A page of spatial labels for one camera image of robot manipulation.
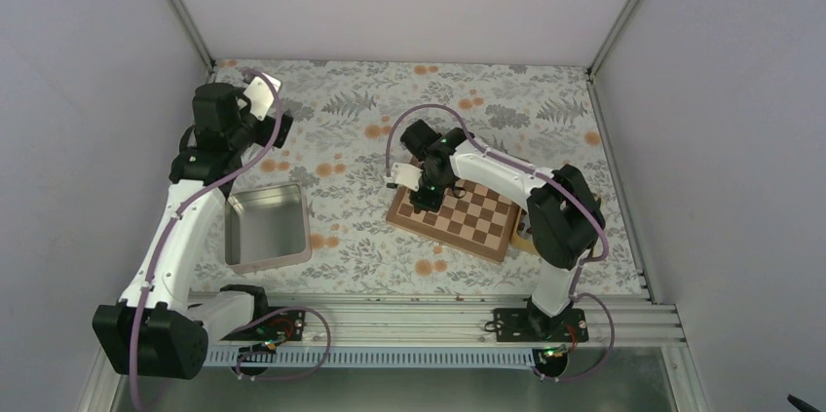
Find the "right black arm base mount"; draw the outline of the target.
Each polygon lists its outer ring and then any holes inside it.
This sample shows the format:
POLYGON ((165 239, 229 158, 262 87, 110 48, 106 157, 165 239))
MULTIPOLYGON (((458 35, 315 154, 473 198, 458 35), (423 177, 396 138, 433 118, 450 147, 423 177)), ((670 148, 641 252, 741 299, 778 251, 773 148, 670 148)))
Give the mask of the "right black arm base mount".
POLYGON ((557 378, 567 369, 569 355, 589 340, 584 311, 569 304, 550 317, 529 302, 526 308, 499 308, 483 325, 500 343, 542 343, 533 350, 533 367, 541 378, 557 378))

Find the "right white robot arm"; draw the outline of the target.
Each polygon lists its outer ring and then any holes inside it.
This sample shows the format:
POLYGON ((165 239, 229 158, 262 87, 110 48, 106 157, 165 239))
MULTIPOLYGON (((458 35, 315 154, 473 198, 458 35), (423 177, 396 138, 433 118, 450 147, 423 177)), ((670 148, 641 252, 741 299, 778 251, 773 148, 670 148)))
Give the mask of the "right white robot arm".
POLYGON ((527 302, 527 325, 541 341, 565 327, 575 302, 582 266, 606 245, 601 203, 581 171, 536 167, 497 150, 464 128, 439 134, 425 121, 407 127, 401 143, 415 164, 386 162, 385 181, 410 192, 417 211, 440 210, 444 194, 459 180, 480 184, 527 213, 540 278, 527 302))

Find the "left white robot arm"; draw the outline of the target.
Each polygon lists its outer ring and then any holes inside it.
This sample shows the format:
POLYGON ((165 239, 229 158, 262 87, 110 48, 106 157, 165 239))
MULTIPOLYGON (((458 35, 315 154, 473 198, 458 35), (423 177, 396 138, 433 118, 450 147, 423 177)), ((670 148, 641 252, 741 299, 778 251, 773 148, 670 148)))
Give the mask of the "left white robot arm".
POLYGON ((280 80, 263 73, 243 87, 208 83, 196 88, 194 123, 182 135, 170 167, 161 222, 134 278, 113 305, 97 307, 92 321, 102 350, 122 375, 192 379, 211 344, 238 330, 263 336, 271 312, 263 292, 225 288, 190 307, 196 260, 235 179, 250 168, 253 145, 284 145, 292 119, 284 113, 280 80))

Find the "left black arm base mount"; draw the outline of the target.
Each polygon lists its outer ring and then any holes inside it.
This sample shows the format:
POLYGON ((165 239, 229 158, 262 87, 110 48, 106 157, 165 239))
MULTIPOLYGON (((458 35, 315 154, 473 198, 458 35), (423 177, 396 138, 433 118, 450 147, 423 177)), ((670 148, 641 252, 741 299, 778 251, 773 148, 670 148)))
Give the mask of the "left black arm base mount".
POLYGON ((270 317, 255 326, 227 334, 223 341, 244 341, 246 346, 238 348, 233 354, 230 369, 233 373, 240 371, 243 375, 257 377, 267 371, 263 366, 278 352, 279 347, 288 342, 302 340, 306 312, 288 311, 270 317))

